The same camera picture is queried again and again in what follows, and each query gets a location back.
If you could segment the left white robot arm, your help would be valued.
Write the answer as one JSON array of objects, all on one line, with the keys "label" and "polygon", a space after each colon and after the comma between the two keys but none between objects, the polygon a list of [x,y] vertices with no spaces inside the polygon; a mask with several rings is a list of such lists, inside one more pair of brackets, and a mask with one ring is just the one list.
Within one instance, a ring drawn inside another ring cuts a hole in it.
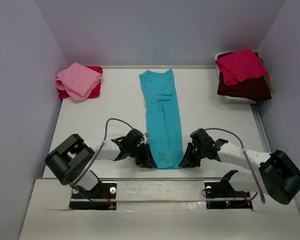
[{"label": "left white robot arm", "polygon": [[[111,142],[118,146],[119,153],[110,159],[119,161],[130,157],[139,167],[156,169],[157,164],[152,157],[150,146],[144,143],[146,137],[133,128],[127,135],[112,139]],[[50,152],[44,163],[63,186],[69,185],[83,198],[93,200],[98,194],[107,193],[97,175],[92,170],[87,170],[87,165],[100,152],[86,145],[84,139],[75,133]]]}]

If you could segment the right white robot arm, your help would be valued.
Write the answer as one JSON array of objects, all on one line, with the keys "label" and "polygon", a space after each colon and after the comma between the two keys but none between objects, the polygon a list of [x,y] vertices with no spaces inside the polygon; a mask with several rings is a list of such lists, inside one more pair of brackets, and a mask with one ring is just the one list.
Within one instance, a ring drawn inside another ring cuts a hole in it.
[{"label": "right white robot arm", "polygon": [[218,189],[224,194],[254,192],[265,203],[265,195],[288,205],[300,191],[300,170],[281,150],[258,152],[248,150],[225,139],[213,140],[207,130],[199,128],[191,135],[179,167],[200,167],[203,159],[228,163],[248,170],[247,173],[230,170],[220,180]]}]

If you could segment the turquoise t shirt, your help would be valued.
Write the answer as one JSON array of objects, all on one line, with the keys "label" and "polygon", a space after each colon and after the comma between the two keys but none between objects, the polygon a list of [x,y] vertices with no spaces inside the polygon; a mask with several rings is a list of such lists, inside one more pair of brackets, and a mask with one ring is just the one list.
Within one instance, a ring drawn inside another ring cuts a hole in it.
[{"label": "turquoise t shirt", "polygon": [[147,142],[156,167],[179,169],[183,139],[173,70],[146,70],[139,80],[146,107]]}]

